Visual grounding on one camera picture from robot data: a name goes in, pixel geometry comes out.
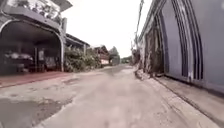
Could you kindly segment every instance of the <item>paved ground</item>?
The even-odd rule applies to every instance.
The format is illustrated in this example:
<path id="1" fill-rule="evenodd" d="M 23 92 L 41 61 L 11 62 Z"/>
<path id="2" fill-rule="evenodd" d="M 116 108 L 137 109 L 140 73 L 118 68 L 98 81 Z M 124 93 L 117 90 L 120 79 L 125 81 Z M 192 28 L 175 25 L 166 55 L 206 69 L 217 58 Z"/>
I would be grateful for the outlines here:
<path id="1" fill-rule="evenodd" d="M 42 81 L 57 77 L 68 76 L 69 73 L 62 72 L 45 72 L 45 73 L 34 73 L 34 74 L 25 74 L 17 76 L 5 76 L 0 77 L 0 88 L 6 88 L 15 85 L 22 85 L 25 83 Z"/>
<path id="2" fill-rule="evenodd" d="M 157 78 L 156 80 L 208 116 L 220 127 L 224 127 L 223 95 L 217 96 L 217 93 L 214 95 L 214 92 L 196 88 L 196 86 L 190 86 L 167 77 Z"/>
<path id="3" fill-rule="evenodd" d="M 218 128 L 125 65 L 4 88 L 0 106 L 4 128 Z"/>

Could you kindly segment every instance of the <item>dirt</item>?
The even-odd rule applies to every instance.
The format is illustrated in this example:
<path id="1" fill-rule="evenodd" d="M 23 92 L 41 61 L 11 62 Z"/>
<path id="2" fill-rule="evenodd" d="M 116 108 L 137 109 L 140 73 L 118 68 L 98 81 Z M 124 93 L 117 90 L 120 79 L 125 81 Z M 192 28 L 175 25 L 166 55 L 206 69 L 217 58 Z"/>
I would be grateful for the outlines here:
<path id="1" fill-rule="evenodd" d="M 41 103 L 38 103 L 34 101 L 0 99 L 1 125 L 3 128 L 31 128 L 52 116 L 69 102 L 71 101 L 58 103 L 44 99 Z"/>

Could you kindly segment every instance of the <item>street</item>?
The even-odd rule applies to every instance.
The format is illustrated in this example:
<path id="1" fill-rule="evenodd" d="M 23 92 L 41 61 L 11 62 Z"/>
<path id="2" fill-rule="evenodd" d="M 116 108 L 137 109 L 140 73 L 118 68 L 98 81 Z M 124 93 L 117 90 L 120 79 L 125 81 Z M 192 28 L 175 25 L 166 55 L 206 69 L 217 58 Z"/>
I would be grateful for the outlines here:
<path id="1" fill-rule="evenodd" d="M 218 128 L 127 65 L 0 90 L 3 128 Z"/>

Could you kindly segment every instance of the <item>balcony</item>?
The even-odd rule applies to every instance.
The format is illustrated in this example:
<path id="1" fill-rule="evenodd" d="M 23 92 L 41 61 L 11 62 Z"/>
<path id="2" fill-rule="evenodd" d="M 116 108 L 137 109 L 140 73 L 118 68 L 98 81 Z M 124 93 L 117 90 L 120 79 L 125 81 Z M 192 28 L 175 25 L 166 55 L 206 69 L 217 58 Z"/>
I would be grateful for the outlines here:
<path id="1" fill-rule="evenodd" d="M 62 12 L 72 7 L 72 4 L 68 0 L 52 0 L 52 1 L 60 6 Z"/>
<path id="2" fill-rule="evenodd" d="M 39 0 L 32 0 L 32 3 L 29 1 L 11 2 L 7 3 L 3 9 L 5 13 L 16 18 L 51 27 L 57 31 L 60 30 L 62 22 L 59 10 L 59 6 L 40 3 Z"/>

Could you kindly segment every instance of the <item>grey wall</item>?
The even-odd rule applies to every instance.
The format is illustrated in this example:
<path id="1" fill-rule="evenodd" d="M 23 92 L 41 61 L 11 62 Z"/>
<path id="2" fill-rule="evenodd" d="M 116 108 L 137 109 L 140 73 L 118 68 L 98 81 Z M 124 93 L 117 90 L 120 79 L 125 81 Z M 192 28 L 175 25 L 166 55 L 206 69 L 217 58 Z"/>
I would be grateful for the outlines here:
<path id="1" fill-rule="evenodd" d="M 167 34 L 167 46 L 169 52 L 169 74 L 174 76 L 182 75 L 181 47 L 177 21 L 171 0 L 167 0 L 163 10 L 165 29 Z"/>
<path id="2" fill-rule="evenodd" d="M 202 38 L 204 78 L 224 87 L 224 0 L 191 0 Z"/>

